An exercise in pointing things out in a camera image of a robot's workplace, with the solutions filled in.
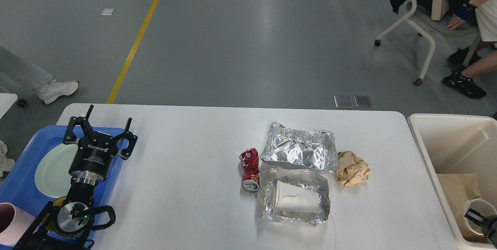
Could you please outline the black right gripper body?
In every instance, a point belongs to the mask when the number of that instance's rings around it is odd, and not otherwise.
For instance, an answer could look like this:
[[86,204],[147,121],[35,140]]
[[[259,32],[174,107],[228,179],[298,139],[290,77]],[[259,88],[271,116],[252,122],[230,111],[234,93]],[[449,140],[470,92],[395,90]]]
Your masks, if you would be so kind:
[[483,220],[483,235],[492,245],[497,244],[497,217],[489,216]]

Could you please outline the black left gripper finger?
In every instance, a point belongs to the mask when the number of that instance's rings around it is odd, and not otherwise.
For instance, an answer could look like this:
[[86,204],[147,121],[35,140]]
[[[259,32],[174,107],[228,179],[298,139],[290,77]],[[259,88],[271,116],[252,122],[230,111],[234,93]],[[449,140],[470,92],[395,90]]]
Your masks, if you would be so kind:
[[122,160],[128,160],[132,155],[138,136],[131,130],[132,118],[128,118],[122,133],[111,136],[105,141],[106,153],[110,156],[118,156]]
[[[64,134],[63,144],[97,144],[97,135],[91,124],[89,123],[89,116],[92,113],[94,105],[89,105],[85,116],[72,116],[69,120],[67,129]],[[82,129],[83,137],[77,138],[73,132],[76,126]]]

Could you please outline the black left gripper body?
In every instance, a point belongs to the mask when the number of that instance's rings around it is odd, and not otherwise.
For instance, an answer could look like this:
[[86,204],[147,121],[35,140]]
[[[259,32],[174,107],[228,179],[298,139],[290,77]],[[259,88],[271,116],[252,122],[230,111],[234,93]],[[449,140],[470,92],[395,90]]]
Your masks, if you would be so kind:
[[107,133],[85,135],[78,141],[76,155],[69,168],[69,175],[76,182],[98,184],[107,179],[118,147],[115,138]]

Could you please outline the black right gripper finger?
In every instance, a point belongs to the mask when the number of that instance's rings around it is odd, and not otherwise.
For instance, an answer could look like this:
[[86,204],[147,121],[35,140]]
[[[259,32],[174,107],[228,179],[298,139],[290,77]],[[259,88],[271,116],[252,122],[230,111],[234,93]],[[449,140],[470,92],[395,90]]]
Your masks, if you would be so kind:
[[477,212],[474,209],[468,209],[464,216],[467,220],[471,221],[473,224],[479,227],[487,227],[489,222],[487,217],[483,216],[481,213]]

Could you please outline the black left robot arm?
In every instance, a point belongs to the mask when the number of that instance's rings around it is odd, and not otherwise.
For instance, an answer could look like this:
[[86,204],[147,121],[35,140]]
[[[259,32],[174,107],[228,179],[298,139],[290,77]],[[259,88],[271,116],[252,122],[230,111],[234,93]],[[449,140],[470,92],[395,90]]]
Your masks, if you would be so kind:
[[112,178],[117,158],[130,158],[138,137],[127,120],[122,133],[112,136],[95,131],[89,123],[94,108],[85,116],[69,119],[63,144],[77,149],[68,168],[70,188],[60,207],[48,201],[20,239],[15,250],[90,250],[94,241],[91,232],[111,227],[116,221],[113,207],[95,197],[97,186]]

